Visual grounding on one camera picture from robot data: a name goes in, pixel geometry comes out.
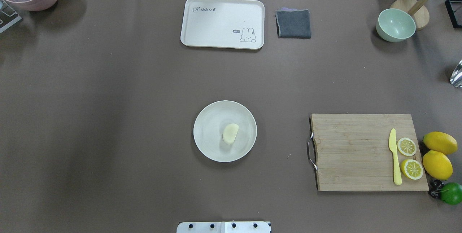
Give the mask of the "whole yellow lemon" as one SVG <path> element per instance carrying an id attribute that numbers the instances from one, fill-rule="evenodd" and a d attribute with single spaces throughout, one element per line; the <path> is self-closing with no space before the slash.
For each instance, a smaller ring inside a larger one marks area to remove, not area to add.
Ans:
<path id="1" fill-rule="evenodd" d="M 449 158 L 434 150 L 428 151 L 422 158 L 423 166 L 426 172 L 439 180 L 447 180 L 453 174 L 453 166 Z"/>
<path id="2" fill-rule="evenodd" d="M 457 140 L 444 132 L 433 131 L 424 135 L 423 143 L 428 149 L 445 155 L 453 154 L 458 150 Z"/>

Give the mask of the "beige round plate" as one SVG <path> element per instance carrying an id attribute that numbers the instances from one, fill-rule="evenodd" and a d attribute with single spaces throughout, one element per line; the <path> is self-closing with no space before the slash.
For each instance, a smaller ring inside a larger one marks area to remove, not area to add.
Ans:
<path id="1" fill-rule="evenodd" d="M 236 124 L 235 140 L 228 144 L 223 139 L 226 126 Z M 256 120 L 242 104 L 223 100 L 209 104 L 198 114 L 193 137 L 198 149 L 206 157 L 218 162 L 233 162 L 251 151 L 257 136 Z"/>

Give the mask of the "mint green bowl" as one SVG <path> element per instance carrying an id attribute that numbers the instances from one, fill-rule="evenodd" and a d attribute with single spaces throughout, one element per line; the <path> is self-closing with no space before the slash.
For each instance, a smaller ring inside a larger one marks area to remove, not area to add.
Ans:
<path id="1" fill-rule="evenodd" d="M 404 41 L 416 32 L 414 19 L 405 11 L 388 8 L 381 11 L 376 22 L 378 35 L 388 42 Z"/>

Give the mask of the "white cup rack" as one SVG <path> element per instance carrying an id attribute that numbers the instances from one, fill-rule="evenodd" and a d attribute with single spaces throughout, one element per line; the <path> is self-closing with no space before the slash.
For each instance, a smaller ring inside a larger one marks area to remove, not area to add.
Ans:
<path id="1" fill-rule="evenodd" d="M 22 17 L 9 4 L 4 0 L 0 0 L 0 33 L 6 31 L 21 20 Z"/>

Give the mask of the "mirror tray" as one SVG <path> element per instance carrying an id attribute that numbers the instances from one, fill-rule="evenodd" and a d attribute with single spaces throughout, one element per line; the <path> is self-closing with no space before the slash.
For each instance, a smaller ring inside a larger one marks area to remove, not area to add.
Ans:
<path id="1" fill-rule="evenodd" d="M 454 28 L 462 28 L 462 0 L 446 0 L 445 6 Z"/>

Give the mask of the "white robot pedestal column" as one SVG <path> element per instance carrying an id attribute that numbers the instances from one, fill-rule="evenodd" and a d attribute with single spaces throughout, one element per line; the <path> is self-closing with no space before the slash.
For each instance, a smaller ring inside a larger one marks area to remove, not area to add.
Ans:
<path id="1" fill-rule="evenodd" d="M 198 221 L 179 223 L 177 233 L 271 233 L 266 221 Z"/>

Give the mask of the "green lime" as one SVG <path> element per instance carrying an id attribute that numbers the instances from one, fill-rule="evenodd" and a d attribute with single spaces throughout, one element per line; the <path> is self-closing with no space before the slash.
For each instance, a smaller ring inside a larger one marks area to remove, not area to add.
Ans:
<path id="1" fill-rule="evenodd" d="M 457 205 L 462 201 L 462 186 L 448 183 L 441 189 L 441 200 L 449 205 Z"/>

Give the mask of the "metal scoop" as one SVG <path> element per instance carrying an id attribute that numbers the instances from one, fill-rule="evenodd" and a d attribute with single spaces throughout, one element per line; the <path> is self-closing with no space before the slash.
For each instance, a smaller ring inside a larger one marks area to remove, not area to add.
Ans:
<path id="1" fill-rule="evenodd" d="M 449 78 L 449 83 L 454 87 L 462 88 L 462 60 L 457 63 L 452 75 Z"/>

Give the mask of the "lemon slice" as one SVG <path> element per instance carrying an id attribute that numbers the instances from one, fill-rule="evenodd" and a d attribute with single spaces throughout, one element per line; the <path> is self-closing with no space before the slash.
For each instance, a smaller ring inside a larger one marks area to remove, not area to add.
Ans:
<path id="1" fill-rule="evenodd" d="M 414 156 L 417 153 L 416 143 L 407 137 L 403 137 L 398 140 L 397 149 L 402 155 L 407 157 Z"/>
<path id="2" fill-rule="evenodd" d="M 401 172 L 408 179 L 419 180 L 424 175 L 424 168 L 422 164 L 414 159 L 406 159 L 400 164 Z"/>

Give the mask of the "wooden cutting board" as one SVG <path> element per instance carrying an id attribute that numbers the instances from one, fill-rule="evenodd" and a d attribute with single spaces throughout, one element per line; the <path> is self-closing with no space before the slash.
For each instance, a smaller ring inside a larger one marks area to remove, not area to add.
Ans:
<path id="1" fill-rule="evenodd" d="M 396 138 L 418 143 L 410 114 L 312 114 L 317 189 L 321 192 L 396 192 L 429 190 L 426 176 L 393 180 L 391 130 Z"/>

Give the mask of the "yellow plastic knife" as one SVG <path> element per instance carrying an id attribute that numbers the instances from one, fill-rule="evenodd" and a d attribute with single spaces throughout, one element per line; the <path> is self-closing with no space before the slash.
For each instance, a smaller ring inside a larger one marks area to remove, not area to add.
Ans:
<path id="1" fill-rule="evenodd" d="M 388 149 L 392 153 L 392 172 L 393 172 L 393 182 L 395 185 L 402 184 L 402 177 L 401 171 L 399 166 L 399 159 L 398 159 L 398 149 L 397 149 L 397 141 L 396 141 L 396 130 L 392 128 L 389 136 L 388 136 Z"/>

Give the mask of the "grey folded cloth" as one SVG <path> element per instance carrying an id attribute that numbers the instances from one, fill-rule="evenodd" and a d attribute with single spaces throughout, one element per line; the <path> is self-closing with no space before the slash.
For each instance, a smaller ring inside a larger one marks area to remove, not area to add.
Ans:
<path id="1" fill-rule="evenodd" d="M 280 8 L 275 12 L 278 37 L 286 39 L 310 39 L 310 10 Z"/>

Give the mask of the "cream rectangular tray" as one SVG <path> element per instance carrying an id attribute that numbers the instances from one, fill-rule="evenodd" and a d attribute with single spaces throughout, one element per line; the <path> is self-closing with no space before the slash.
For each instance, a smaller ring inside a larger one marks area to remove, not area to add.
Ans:
<path id="1" fill-rule="evenodd" d="M 180 41 L 186 46 L 261 49 L 265 7 L 256 0 L 187 0 Z"/>

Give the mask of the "wooden cup stand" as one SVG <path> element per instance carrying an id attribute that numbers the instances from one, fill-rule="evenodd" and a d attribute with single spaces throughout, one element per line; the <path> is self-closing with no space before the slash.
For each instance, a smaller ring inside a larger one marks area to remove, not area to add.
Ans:
<path id="1" fill-rule="evenodd" d="M 396 8 L 409 14 L 415 22 L 416 31 L 424 29 L 430 20 L 428 9 L 425 3 L 428 0 L 397 0 L 391 4 L 391 8 Z"/>

